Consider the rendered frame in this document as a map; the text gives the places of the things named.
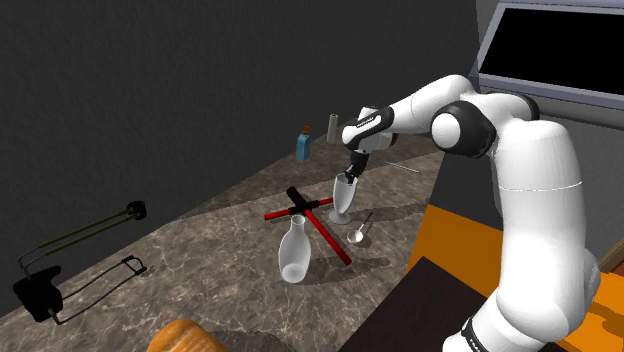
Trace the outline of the orange rounded object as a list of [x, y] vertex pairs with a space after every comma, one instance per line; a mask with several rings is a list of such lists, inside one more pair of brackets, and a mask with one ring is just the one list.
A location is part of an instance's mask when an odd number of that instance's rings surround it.
[[146, 352], [228, 352], [226, 347], [198, 323], [175, 320], [151, 340]]

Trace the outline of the grey-framed window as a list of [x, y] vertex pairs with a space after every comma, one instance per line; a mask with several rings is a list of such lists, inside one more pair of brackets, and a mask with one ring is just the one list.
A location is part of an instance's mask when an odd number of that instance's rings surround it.
[[624, 0], [500, 0], [475, 70], [483, 86], [624, 110]]

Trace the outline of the blue bottle with orange cap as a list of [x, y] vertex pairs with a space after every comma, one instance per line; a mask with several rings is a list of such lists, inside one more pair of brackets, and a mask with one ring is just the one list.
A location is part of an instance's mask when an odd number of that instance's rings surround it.
[[310, 157], [310, 127], [304, 126], [297, 138], [296, 159], [304, 162]]

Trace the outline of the white bottle-shaped vase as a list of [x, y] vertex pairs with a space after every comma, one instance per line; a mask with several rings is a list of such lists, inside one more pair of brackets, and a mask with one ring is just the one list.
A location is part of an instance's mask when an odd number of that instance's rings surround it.
[[305, 232], [305, 222], [303, 215], [293, 215], [290, 229], [280, 243], [279, 269], [282, 279], [288, 283], [301, 282], [309, 267], [311, 244]]

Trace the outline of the thin silver rod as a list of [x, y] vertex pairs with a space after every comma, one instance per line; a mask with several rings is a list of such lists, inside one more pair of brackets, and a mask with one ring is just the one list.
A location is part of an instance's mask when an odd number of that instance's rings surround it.
[[385, 163], [387, 165], [390, 165], [390, 166], [393, 166], [393, 167], [396, 167], [396, 168], [400, 168], [400, 169], [403, 169], [403, 170], [407, 170], [409, 172], [413, 172], [413, 173], [416, 173], [416, 174], [420, 174], [421, 173], [419, 170], [416, 170], [416, 169], [413, 169], [413, 168], [410, 168], [410, 167], [407, 167], [407, 166], [404, 166], [404, 165], [400, 165], [398, 163], [393, 163], [393, 162], [389, 162], [389, 161], [385, 161]]

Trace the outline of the white footed tall glass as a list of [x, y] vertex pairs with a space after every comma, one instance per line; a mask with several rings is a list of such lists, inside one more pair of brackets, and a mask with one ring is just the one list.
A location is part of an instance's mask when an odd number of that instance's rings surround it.
[[336, 176], [333, 187], [334, 209], [329, 213], [329, 219], [333, 223], [345, 225], [350, 222], [348, 210], [356, 194], [357, 182], [356, 178], [350, 182], [344, 173]]

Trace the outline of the red and black cross tool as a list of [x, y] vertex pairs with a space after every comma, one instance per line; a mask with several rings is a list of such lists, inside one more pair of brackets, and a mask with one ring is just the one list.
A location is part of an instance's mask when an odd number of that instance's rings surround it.
[[327, 229], [321, 224], [318, 218], [314, 215], [313, 210], [323, 205], [332, 204], [333, 198], [324, 198], [319, 200], [306, 200], [301, 193], [291, 186], [286, 190], [286, 194], [293, 202], [293, 206], [287, 209], [282, 209], [276, 212], [267, 213], [264, 215], [264, 220], [272, 220], [287, 215], [302, 215], [307, 218], [316, 228], [316, 230], [323, 236], [326, 242], [338, 255], [345, 266], [349, 266], [352, 263], [352, 259], [345, 252], [345, 250], [337, 243], [333, 236], [327, 231]]

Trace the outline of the silver spoon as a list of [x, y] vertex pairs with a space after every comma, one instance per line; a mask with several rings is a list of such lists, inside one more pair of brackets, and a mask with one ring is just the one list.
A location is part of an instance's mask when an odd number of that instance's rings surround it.
[[363, 240], [364, 234], [363, 234], [362, 230], [363, 230], [364, 226], [367, 224], [367, 222], [370, 220], [372, 215], [373, 215], [373, 213], [370, 212], [367, 215], [367, 217], [365, 218], [365, 220], [362, 222], [362, 224], [356, 230], [350, 231], [347, 234], [347, 241], [350, 244], [359, 243], [359, 242], [361, 242]]

